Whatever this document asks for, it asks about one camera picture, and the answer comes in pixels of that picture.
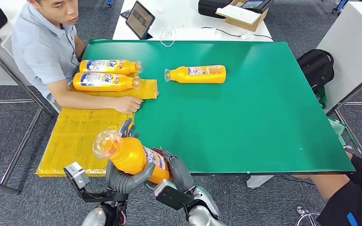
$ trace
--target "orange plastic bottle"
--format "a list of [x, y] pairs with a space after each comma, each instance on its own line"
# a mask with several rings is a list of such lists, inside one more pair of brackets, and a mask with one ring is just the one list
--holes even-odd
[[129, 75], [142, 71], [141, 62], [129, 60], [83, 60], [80, 72], [102, 72]]
[[165, 70], [165, 81], [179, 83], [223, 83], [226, 72], [223, 65], [200, 67], [181, 66], [174, 70]]
[[73, 85], [76, 90], [85, 92], [122, 92], [132, 88], [138, 89], [140, 78], [138, 76], [131, 78], [123, 74], [80, 72], [75, 74]]
[[133, 175], [141, 172], [148, 162], [153, 162], [156, 166], [149, 181], [155, 184], [170, 178], [169, 167], [161, 154], [143, 146], [137, 138], [119, 137], [114, 129], [99, 133], [92, 150], [98, 158], [109, 158], [119, 170]]

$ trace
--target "green table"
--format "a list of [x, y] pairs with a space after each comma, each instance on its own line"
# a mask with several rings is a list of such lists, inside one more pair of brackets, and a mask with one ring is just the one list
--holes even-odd
[[[195, 174], [354, 171], [284, 42], [91, 40], [84, 59], [142, 62], [160, 94], [135, 115], [140, 139]], [[164, 81], [166, 68], [217, 64], [223, 84]]]

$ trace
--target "person's hand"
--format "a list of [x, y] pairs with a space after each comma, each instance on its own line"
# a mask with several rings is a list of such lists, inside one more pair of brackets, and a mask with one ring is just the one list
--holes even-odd
[[117, 97], [112, 103], [113, 108], [122, 113], [132, 114], [136, 112], [139, 108], [143, 100], [136, 97]]

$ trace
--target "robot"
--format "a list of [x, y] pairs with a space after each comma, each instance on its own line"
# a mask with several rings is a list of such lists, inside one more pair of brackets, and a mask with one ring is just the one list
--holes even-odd
[[[131, 119], [123, 122], [119, 129], [121, 137], [133, 136], [135, 125]], [[156, 200], [175, 210], [183, 209], [185, 218], [192, 226], [226, 226], [220, 220], [219, 209], [209, 192], [192, 183], [192, 176], [184, 162], [162, 148], [152, 148], [161, 153], [169, 164], [172, 181], [163, 180], [158, 185], [148, 181], [154, 164], [149, 163], [142, 172], [130, 175], [118, 170], [111, 161], [107, 161], [106, 188], [100, 193], [90, 193], [85, 189], [90, 182], [82, 167], [74, 162], [65, 167], [78, 195], [85, 202], [100, 202], [100, 205], [88, 213], [82, 226], [124, 226], [126, 224], [128, 194], [134, 188], [146, 184], [155, 193]]]

